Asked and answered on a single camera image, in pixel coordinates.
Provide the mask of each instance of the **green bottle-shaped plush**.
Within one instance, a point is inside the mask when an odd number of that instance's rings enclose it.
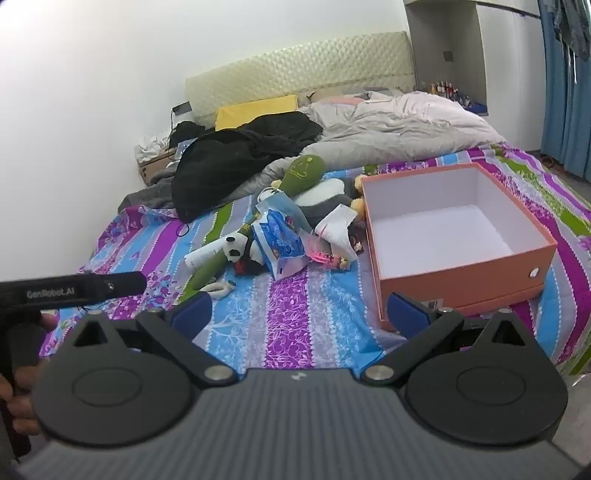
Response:
[[[288,197],[294,197],[297,194],[316,185],[326,173],[326,163],[318,155],[302,155],[296,158],[285,172],[281,181],[280,189]],[[240,231],[245,235],[250,234],[250,226],[256,220],[251,216],[248,221],[242,225]],[[186,291],[183,294],[183,300],[190,297],[193,293],[201,290],[212,278],[217,277],[228,264],[228,259],[223,251],[218,252],[193,274],[189,282],[193,292]]]

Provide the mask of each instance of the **black blanket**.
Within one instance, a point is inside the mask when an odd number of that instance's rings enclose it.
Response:
[[[178,217],[192,222],[278,158],[295,157],[322,127],[300,112],[263,115],[206,134],[183,153],[172,182]]]

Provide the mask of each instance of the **pink pillow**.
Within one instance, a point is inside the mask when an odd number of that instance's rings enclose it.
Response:
[[[337,95],[334,97],[326,97],[318,100],[317,103],[338,103],[340,105],[359,105],[363,102],[362,98],[351,97],[348,95]]]

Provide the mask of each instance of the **cream quilted headboard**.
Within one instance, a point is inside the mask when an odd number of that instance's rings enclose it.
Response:
[[[321,40],[236,61],[186,80],[193,115],[212,125],[218,108],[341,83],[414,88],[406,32]]]

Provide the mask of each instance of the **white logo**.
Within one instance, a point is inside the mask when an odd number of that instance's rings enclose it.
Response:
[[[53,288],[49,290],[37,290],[37,291],[27,291],[27,298],[28,299],[52,299],[54,297],[66,297],[68,295],[76,294],[74,287],[69,288],[58,288],[54,290]]]

